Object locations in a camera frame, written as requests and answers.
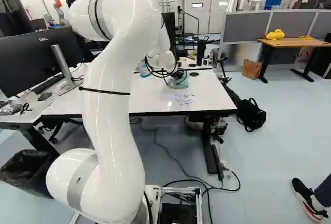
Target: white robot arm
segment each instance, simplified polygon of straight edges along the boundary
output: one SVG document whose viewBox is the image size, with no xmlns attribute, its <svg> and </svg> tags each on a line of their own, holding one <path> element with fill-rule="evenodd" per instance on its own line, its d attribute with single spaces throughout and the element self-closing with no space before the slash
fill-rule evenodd
<svg viewBox="0 0 331 224">
<path fill-rule="evenodd" d="M 111 41 L 89 65 L 81 91 L 82 118 L 95 151 L 60 155 L 47 172 L 47 187 L 56 200 L 99 224 L 131 223 L 145 187 L 129 124 L 131 78 L 148 53 L 173 69 L 167 31 L 156 0 L 75 0 L 70 24 L 85 38 Z"/>
</svg>

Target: desk leg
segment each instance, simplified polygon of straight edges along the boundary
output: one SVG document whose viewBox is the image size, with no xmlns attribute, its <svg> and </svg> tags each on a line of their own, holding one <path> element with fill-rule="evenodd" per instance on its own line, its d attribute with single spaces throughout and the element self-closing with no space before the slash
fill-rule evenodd
<svg viewBox="0 0 331 224">
<path fill-rule="evenodd" d="M 217 174 L 217 164 L 212 144 L 210 143 L 210 127 L 212 125 L 213 118 L 206 118 L 203 124 L 201 138 L 205 154 L 205 159 L 207 163 L 207 170 L 209 174 Z"/>
<path fill-rule="evenodd" d="M 57 158 L 60 154 L 58 151 L 45 139 L 34 127 L 29 129 L 20 129 L 20 132 L 24 137 L 29 140 L 29 143 L 38 151 L 49 152 Z"/>
<path fill-rule="evenodd" d="M 303 77 L 304 79 L 306 79 L 307 81 L 312 83 L 314 81 L 314 79 L 311 78 L 310 76 L 308 76 L 308 73 L 310 72 L 310 69 L 311 69 L 312 65 L 314 64 L 315 59 L 318 57 L 320 50 L 321 49 L 317 48 L 315 56 L 310 57 L 310 59 L 307 62 L 304 72 L 298 71 L 296 69 L 291 69 L 291 71 L 293 71 L 295 74 L 298 74 L 299 76 Z"/>
<path fill-rule="evenodd" d="M 261 71 L 260 71 L 259 79 L 264 83 L 268 83 L 268 80 L 266 80 L 266 78 L 264 77 L 264 73 L 265 73 L 265 70 L 268 67 L 268 64 L 269 64 L 269 61 L 271 59 L 271 54 L 272 54 L 273 50 L 274 49 L 272 47 L 270 47 L 266 44 L 263 44 L 263 46 L 262 46 L 261 56 L 263 57 L 263 62 L 262 62 L 262 68 L 261 68 Z"/>
</svg>

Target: black bag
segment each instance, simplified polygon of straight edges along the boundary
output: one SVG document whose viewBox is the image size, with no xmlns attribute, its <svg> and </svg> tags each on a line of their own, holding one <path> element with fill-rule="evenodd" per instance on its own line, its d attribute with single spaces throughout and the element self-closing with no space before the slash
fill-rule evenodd
<svg viewBox="0 0 331 224">
<path fill-rule="evenodd" d="M 0 181 L 35 196 L 52 199 L 46 186 L 46 173 L 53 161 L 48 152 L 21 150 L 0 168 Z"/>
<path fill-rule="evenodd" d="M 237 108 L 237 120 L 245 126 L 247 132 L 253 132 L 255 129 L 262 127 L 266 121 L 267 113 L 259 109 L 257 102 L 253 98 L 241 100 Z"/>
</svg>

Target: black backpack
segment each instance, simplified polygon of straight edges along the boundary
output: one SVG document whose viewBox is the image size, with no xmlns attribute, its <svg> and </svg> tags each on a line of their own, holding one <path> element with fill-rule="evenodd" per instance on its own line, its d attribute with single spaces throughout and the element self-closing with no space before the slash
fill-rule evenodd
<svg viewBox="0 0 331 224">
<path fill-rule="evenodd" d="M 253 132 L 263 126 L 267 113 L 261 109 L 253 98 L 238 103 L 237 120 L 245 126 L 247 132 Z"/>
</svg>

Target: person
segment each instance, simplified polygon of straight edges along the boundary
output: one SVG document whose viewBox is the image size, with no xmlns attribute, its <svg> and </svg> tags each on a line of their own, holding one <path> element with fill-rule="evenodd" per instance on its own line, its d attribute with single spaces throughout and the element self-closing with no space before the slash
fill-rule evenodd
<svg viewBox="0 0 331 224">
<path fill-rule="evenodd" d="M 298 178 L 292 179 L 292 190 L 306 214 L 315 222 L 328 218 L 326 208 L 331 206 L 331 174 L 314 191 Z"/>
</svg>

